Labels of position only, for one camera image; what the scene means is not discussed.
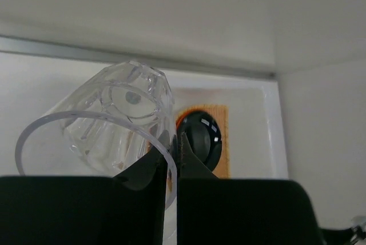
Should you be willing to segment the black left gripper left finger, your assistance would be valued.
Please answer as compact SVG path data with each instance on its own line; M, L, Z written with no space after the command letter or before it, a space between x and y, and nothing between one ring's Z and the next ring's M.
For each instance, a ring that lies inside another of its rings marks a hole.
M151 147L113 178L3 176L2 244L161 244L167 163Z

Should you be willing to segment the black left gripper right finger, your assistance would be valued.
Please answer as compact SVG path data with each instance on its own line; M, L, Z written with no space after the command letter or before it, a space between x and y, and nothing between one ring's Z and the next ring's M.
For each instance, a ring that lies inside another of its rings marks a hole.
M292 180L220 179L181 135L178 244L324 244L311 200Z

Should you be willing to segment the black round plate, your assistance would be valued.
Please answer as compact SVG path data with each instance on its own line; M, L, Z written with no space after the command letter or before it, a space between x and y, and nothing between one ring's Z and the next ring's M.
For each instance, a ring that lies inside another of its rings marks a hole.
M213 172L222 153L222 133L214 117L200 109L188 111L177 121L177 133L182 132L193 154Z

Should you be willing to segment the clear plastic cup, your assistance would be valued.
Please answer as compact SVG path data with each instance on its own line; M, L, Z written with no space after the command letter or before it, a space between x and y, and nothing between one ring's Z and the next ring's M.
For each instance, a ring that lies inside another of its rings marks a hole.
M137 61L108 66L29 124L15 146L21 175L114 177L155 150L177 193L174 98L166 75Z

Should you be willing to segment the orange plastic plate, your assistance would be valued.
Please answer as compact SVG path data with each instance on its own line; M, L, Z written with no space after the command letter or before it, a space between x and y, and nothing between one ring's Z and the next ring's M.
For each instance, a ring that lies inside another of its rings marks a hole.
M180 111L177 115L176 119L176 128L180 126L183 120L192 112L192 109L186 109L184 111Z

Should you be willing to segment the tan woven triangular plate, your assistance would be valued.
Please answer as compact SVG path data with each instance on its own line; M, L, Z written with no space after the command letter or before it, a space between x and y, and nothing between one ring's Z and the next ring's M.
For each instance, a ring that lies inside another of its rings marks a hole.
M228 131L228 107L226 105L218 105L218 104L201 104L201 105L193 105L181 110L178 110L175 114L175 119L177 119L177 115L180 111L184 111L186 109L192 109L194 111L204 111L211 115L216 122L221 131L222 136L222 152L221 157L218 162L218 165L213 170L213 174L220 179L229 179L230 178L230 153L229 153L229 131Z

